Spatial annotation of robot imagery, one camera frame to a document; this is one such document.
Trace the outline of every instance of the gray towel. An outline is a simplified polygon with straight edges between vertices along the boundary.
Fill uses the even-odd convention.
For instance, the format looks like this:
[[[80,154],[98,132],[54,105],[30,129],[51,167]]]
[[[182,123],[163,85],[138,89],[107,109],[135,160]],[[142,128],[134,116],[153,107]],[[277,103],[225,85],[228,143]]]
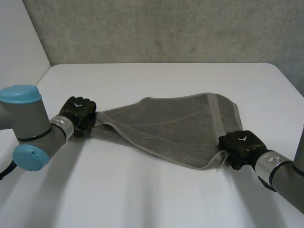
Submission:
[[[238,107],[218,94],[147,97],[97,113],[91,136],[130,145],[193,169],[218,168],[227,153],[219,137],[242,130]]]

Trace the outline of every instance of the white wall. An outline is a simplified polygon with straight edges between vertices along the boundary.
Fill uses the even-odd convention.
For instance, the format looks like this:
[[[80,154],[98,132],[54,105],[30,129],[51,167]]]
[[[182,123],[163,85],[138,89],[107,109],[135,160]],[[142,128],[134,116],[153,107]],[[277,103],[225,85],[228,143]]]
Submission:
[[[36,85],[50,69],[22,0],[0,0],[0,89]]]

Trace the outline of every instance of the black cable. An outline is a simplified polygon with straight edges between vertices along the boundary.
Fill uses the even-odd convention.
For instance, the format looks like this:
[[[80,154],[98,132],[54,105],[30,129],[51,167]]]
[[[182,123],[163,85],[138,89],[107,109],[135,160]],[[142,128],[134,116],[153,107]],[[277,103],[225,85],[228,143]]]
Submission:
[[[17,165],[15,164],[15,162],[11,161],[9,166],[3,172],[0,173],[0,180],[2,180],[3,177],[8,175],[10,172],[12,172],[16,167],[17,167]]]

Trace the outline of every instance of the table surface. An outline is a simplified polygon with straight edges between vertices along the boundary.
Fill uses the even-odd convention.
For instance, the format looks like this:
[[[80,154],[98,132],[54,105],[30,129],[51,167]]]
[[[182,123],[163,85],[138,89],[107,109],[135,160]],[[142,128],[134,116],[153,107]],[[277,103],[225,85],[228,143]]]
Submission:
[[[204,92],[239,108],[244,129],[293,159],[304,124],[304,99],[270,64],[79,64],[52,67],[38,84],[49,117],[70,96],[98,111],[144,97]],[[0,168],[17,141],[0,132]],[[286,228],[304,215],[265,189],[250,167],[192,170],[138,149],[97,139],[67,142],[42,170],[20,168],[0,182],[4,228]]]

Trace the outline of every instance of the gray wall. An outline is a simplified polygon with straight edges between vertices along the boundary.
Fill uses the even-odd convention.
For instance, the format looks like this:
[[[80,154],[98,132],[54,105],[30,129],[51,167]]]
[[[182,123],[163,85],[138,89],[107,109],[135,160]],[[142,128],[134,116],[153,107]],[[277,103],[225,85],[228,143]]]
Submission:
[[[52,65],[267,62],[304,95],[304,0],[23,0]]]

